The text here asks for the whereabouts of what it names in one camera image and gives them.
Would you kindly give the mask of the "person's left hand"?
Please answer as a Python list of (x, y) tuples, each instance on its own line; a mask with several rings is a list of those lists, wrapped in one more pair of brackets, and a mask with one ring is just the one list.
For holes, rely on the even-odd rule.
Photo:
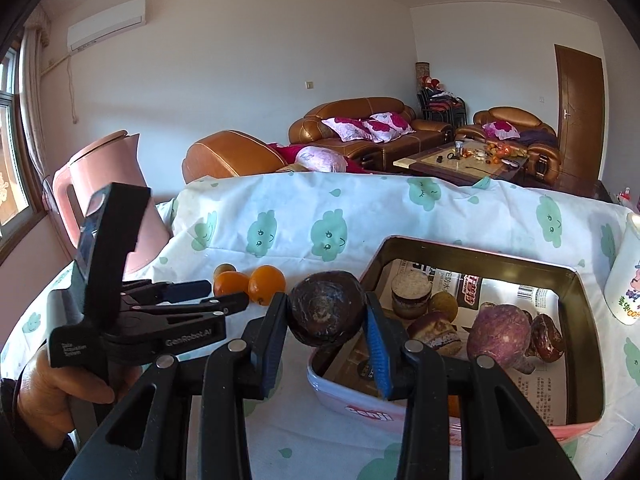
[(70, 399), (113, 404), (140, 378), (140, 366), (115, 367), (115, 389), (101, 378), (77, 367), (52, 368), (47, 347), (42, 346), (25, 366), (17, 393), (17, 413), (47, 447), (59, 448), (75, 429)]

